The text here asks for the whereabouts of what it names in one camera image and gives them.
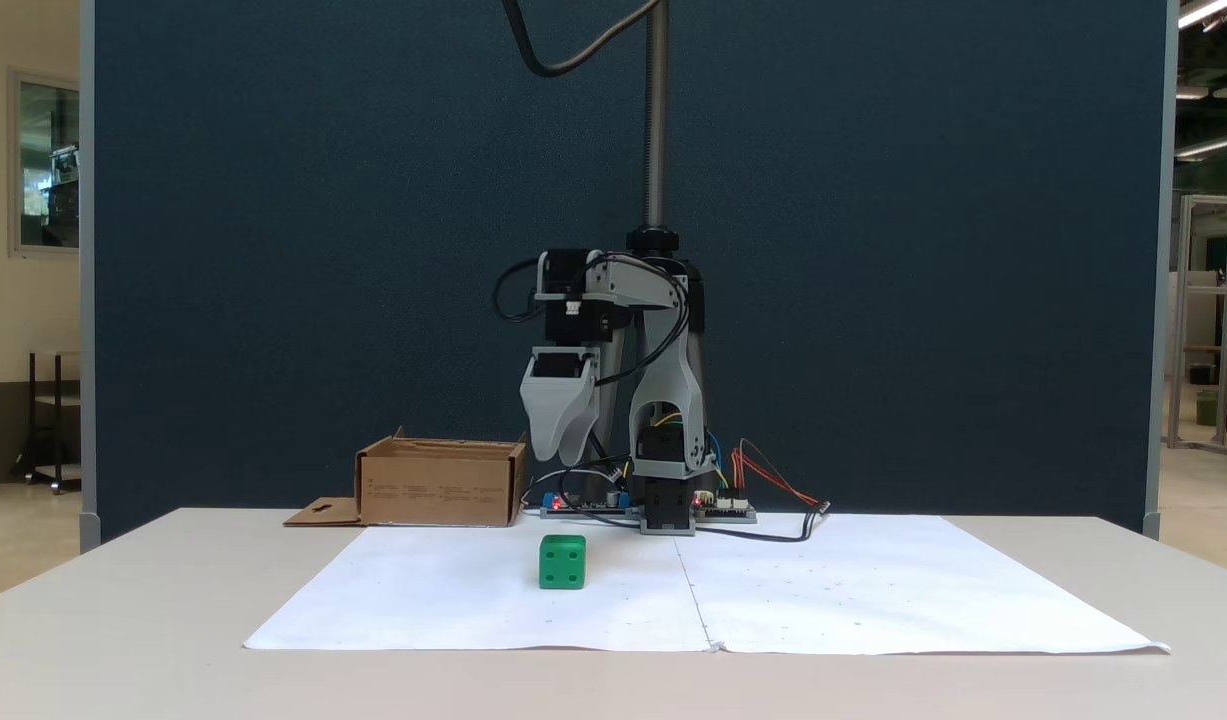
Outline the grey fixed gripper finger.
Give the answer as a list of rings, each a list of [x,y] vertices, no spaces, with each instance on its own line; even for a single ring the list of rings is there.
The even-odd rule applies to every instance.
[[[562,462],[580,464],[587,453],[587,435],[599,418],[599,400],[594,381],[573,383],[562,408]]]

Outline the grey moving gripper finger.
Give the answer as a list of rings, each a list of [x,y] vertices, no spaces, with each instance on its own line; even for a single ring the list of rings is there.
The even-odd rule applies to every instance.
[[[534,458],[580,462],[587,446],[587,378],[525,377],[520,397]]]

